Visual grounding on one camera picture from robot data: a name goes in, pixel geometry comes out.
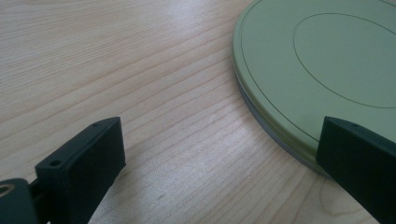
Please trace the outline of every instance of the light wood surface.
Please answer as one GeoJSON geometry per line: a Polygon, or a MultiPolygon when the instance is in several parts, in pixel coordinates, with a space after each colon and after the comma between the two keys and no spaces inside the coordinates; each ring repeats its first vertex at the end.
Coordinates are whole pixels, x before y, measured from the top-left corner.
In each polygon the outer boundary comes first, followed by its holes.
{"type": "Polygon", "coordinates": [[[249,113],[231,58],[250,0],[1,0],[0,178],[120,116],[127,166],[91,223],[375,223],[249,113]]]}

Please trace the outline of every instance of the screw hole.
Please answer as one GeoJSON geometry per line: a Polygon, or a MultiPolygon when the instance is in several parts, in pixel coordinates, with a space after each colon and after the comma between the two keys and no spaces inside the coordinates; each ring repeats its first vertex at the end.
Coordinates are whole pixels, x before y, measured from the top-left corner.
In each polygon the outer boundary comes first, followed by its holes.
{"type": "Polygon", "coordinates": [[[14,189],[15,186],[13,184],[0,185],[0,198],[8,195],[14,189]]]}
{"type": "Polygon", "coordinates": [[[59,164],[61,164],[61,163],[62,163],[61,161],[58,161],[58,160],[57,160],[57,161],[52,161],[52,162],[50,162],[49,165],[50,165],[50,166],[57,166],[57,165],[59,165],[59,164]]]}

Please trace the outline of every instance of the wood grain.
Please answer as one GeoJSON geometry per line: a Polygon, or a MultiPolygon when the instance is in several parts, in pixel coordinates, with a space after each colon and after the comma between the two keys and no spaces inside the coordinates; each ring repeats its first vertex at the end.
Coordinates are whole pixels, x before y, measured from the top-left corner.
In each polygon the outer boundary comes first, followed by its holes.
{"type": "Polygon", "coordinates": [[[249,113],[231,59],[249,3],[1,0],[1,179],[120,116],[127,166],[91,223],[375,223],[249,113]]]}

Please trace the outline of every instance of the black bracket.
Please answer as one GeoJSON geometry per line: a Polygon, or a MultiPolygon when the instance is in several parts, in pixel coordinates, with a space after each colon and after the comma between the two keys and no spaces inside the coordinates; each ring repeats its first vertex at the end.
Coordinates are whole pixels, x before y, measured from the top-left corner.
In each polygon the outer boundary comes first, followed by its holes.
{"type": "Polygon", "coordinates": [[[317,162],[380,223],[396,223],[396,144],[358,124],[325,118],[317,162]]]}
{"type": "Polygon", "coordinates": [[[88,223],[124,166],[120,118],[98,121],[41,161],[30,185],[0,182],[0,223],[88,223]]]}

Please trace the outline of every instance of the green disc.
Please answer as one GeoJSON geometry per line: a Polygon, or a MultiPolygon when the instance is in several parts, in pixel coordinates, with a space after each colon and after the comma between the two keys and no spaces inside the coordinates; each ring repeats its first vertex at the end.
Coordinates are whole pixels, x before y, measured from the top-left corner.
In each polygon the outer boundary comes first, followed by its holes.
{"type": "Polygon", "coordinates": [[[261,0],[241,15],[233,64],[259,123],[316,164],[323,119],[396,142],[396,6],[379,0],[261,0]]]}

